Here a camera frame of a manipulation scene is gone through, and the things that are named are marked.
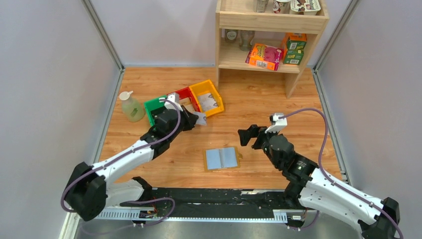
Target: soap bottle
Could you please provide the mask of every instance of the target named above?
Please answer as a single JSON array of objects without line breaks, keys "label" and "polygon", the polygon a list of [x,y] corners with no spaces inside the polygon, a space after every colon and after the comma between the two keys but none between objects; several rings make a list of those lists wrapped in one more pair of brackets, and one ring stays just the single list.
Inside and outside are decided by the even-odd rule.
[{"label": "soap bottle", "polygon": [[120,93],[119,98],[121,99],[121,108],[124,115],[130,122],[137,122],[145,116],[145,110],[139,101],[130,96],[132,93],[133,91],[122,92]]}]

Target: bottle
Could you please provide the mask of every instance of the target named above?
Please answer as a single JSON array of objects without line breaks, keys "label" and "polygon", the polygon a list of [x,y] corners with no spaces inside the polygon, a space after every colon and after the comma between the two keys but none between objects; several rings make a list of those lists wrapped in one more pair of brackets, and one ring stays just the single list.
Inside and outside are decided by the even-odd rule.
[{"label": "bottle", "polygon": [[255,36],[255,31],[240,31],[240,50],[249,51],[252,48],[252,39]]},{"label": "bottle", "polygon": [[145,116],[145,110],[139,101],[130,96],[132,93],[133,91],[122,92],[119,98],[121,99],[121,109],[124,115],[126,115],[130,122],[137,122]]},{"label": "bottle", "polygon": [[237,38],[237,30],[226,29],[224,39],[226,42],[235,42]]}]

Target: plastic container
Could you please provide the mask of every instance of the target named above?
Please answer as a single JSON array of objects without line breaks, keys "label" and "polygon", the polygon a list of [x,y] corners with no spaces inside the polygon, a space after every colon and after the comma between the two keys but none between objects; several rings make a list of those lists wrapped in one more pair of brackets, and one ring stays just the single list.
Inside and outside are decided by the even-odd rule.
[{"label": "plastic container", "polygon": [[290,0],[273,0],[274,13],[287,13],[290,8]]},{"label": "plastic container", "polygon": [[160,102],[160,98],[167,98],[167,96],[160,96],[144,103],[146,114],[148,115],[149,124],[153,126],[155,124],[154,116],[162,113],[166,107],[164,102]]},{"label": "plastic container", "polygon": [[145,116],[145,111],[138,100],[134,99],[131,94],[133,91],[124,91],[120,93],[121,109],[130,122],[140,121]]},{"label": "plastic container", "polygon": [[253,9],[255,12],[265,12],[269,0],[253,0]]},{"label": "plastic container", "polygon": [[179,94],[179,100],[189,98],[189,100],[192,103],[192,107],[194,108],[194,110],[196,112],[201,112],[201,109],[199,108],[199,103],[198,103],[197,99],[195,99],[194,94],[192,93],[191,89],[189,89],[189,87],[186,87],[186,88],[180,89],[178,91],[174,91],[174,92]]},{"label": "plastic container", "polygon": [[[212,115],[218,114],[220,112],[224,111],[224,106],[223,106],[223,100],[221,99],[220,94],[217,92],[217,90],[215,89],[214,84],[212,83],[211,80],[206,80],[206,81],[202,81],[200,83],[194,84],[189,86],[189,89],[191,89],[196,102],[198,102],[198,107],[201,110],[202,113],[205,113],[207,115],[207,117],[210,117]],[[211,93],[212,96],[214,97],[214,100],[217,103],[217,108],[211,109],[209,111],[203,111],[200,101],[198,100],[198,96],[201,95],[205,95],[207,93]]]},{"label": "plastic container", "polygon": [[292,0],[290,1],[290,14],[316,15],[321,6],[318,0]]}]

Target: snack box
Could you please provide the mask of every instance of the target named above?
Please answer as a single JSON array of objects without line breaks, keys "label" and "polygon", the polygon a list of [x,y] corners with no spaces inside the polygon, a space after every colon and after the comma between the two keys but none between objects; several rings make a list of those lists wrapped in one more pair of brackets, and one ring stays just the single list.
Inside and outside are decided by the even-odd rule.
[{"label": "snack box", "polygon": [[306,46],[306,34],[286,32],[281,42],[281,48],[287,45],[287,50],[303,50]]},{"label": "snack box", "polygon": [[304,15],[316,15],[321,6],[318,0],[291,0],[289,14],[299,14],[301,12]]},{"label": "snack box", "polygon": [[253,66],[277,71],[282,58],[283,49],[261,43],[255,43],[249,51],[245,62]]},{"label": "snack box", "polygon": [[303,59],[303,50],[287,50],[287,45],[284,48],[283,63],[291,65],[299,65]]}]

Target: cardboard box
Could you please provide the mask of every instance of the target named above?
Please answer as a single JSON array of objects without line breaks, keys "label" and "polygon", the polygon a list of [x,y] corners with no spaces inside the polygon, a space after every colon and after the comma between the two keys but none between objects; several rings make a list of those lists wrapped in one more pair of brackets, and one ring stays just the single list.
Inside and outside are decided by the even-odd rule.
[{"label": "cardboard box", "polygon": [[283,48],[287,45],[287,50],[303,50],[306,46],[306,34],[304,33],[290,33],[286,32],[286,35],[281,42]]},{"label": "cardboard box", "polygon": [[253,66],[277,71],[282,58],[283,49],[261,43],[255,43],[245,62]]},{"label": "cardboard box", "polygon": [[299,65],[304,56],[303,50],[287,50],[287,45],[284,46],[283,63],[291,65]]}]

